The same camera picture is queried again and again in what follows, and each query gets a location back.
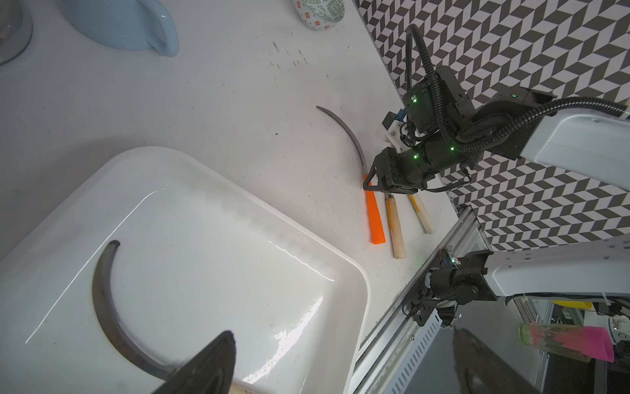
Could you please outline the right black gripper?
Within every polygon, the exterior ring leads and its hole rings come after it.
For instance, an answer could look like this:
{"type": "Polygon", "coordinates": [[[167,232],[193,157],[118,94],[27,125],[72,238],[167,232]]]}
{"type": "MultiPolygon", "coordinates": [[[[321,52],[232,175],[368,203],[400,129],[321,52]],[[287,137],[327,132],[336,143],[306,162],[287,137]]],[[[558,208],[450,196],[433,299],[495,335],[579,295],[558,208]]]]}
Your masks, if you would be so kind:
{"type": "Polygon", "coordinates": [[[431,164],[429,155],[423,147],[412,148],[402,153],[397,153],[392,147],[385,148],[375,157],[372,167],[364,175],[363,189],[392,194],[415,194],[420,190],[431,193],[454,190],[472,181],[469,170],[475,169],[480,154],[458,155],[448,149],[443,159],[445,162],[436,166],[431,164]],[[430,180],[455,165],[459,165],[464,173],[463,180],[437,188],[428,186],[430,180]]]}

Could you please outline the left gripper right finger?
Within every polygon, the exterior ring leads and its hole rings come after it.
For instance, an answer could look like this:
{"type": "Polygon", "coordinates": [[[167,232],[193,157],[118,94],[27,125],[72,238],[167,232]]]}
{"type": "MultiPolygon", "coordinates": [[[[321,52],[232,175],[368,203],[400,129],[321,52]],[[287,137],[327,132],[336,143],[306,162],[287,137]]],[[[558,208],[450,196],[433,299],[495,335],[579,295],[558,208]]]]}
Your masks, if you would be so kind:
{"type": "Polygon", "coordinates": [[[469,330],[454,330],[453,347],[461,393],[540,393],[469,330]]]}

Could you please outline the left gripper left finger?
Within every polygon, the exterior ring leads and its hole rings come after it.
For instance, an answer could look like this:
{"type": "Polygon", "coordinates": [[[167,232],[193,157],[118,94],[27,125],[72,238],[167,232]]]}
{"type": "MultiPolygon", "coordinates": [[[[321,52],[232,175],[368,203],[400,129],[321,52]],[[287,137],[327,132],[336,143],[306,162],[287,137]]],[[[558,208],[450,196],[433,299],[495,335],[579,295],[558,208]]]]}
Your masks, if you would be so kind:
{"type": "Polygon", "coordinates": [[[224,331],[154,393],[228,394],[235,366],[236,340],[231,331],[224,331]]]}

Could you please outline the orange handle sickle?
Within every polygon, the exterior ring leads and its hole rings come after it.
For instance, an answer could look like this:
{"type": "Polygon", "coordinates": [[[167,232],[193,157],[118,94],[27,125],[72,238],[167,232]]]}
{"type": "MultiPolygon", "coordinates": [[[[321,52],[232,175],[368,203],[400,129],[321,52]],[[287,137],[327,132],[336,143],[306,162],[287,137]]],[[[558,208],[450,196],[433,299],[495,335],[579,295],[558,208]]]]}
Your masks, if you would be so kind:
{"type": "MultiPolygon", "coordinates": [[[[364,174],[364,180],[366,180],[367,175],[368,175],[368,167],[367,167],[364,151],[362,147],[360,146],[359,141],[356,138],[353,131],[351,131],[349,126],[331,110],[327,108],[323,108],[321,106],[317,106],[317,109],[325,113],[326,115],[328,115],[331,119],[333,119],[350,137],[357,151],[357,154],[359,156],[359,162],[362,167],[362,173],[364,174]]],[[[371,236],[372,236],[372,244],[374,245],[385,244],[386,236],[384,232],[384,227],[382,225],[382,218],[381,218],[380,211],[377,205],[376,197],[372,191],[366,190],[364,193],[365,193],[365,200],[366,200],[366,206],[367,206],[368,223],[370,226],[370,231],[371,231],[371,236]]]]}

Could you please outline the white rectangular storage tray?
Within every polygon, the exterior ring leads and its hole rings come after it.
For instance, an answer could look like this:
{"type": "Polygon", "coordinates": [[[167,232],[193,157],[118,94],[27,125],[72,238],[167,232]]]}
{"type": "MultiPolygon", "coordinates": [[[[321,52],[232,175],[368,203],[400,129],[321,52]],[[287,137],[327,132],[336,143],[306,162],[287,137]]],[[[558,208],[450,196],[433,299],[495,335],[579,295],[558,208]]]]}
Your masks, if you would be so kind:
{"type": "Polygon", "coordinates": [[[92,281],[119,241],[121,324],[182,367],[220,333],[232,382],[258,393],[345,393],[370,290],[359,265],[270,205],[174,149],[119,154],[1,263],[4,393],[150,393],[162,380],[121,356],[92,281]]]}

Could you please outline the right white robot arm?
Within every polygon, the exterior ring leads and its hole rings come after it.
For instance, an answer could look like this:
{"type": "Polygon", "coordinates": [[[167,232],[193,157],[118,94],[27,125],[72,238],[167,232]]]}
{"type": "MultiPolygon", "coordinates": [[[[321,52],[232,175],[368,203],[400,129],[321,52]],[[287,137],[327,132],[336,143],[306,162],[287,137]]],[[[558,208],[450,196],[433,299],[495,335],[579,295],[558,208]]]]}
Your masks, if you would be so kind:
{"type": "Polygon", "coordinates": [[[605,302],[629,306],[629,106],[510,87],[475,108],[456,74],[438,67],[418,26],[405,39],[403,108],[389,113],[402,148],[385,148],[364,190],[414,195],[446,170],[441,187],[477,210],[493,251],[444,253],[405,298],[424,325],[444,326],[474,300],[605,302]]]}

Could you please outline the green patterned small bowl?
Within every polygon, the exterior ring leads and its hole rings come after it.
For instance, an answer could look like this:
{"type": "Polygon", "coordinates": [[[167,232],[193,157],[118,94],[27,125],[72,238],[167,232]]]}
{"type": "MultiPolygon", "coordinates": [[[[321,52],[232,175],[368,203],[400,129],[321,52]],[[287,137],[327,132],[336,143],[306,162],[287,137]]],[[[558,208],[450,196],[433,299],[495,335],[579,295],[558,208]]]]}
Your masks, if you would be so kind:
{"type": "Polygon", "coordinates": [[[300,20],[311,31],[330,31],[345,16],[343,0],[295,0],[300,20]]]}

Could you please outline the light blue mug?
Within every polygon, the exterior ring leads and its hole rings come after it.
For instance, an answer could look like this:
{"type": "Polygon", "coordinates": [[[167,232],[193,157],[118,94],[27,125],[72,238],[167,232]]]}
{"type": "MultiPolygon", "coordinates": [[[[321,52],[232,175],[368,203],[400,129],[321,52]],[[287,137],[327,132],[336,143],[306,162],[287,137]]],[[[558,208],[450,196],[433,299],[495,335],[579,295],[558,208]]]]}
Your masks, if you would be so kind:
{"type": "Polygon", "coordinates": [[[81,34],[114,49],[153,49],[175,57],[180,44],[175,22],[157,0],[67,0],[63,15],[81,34]]]}

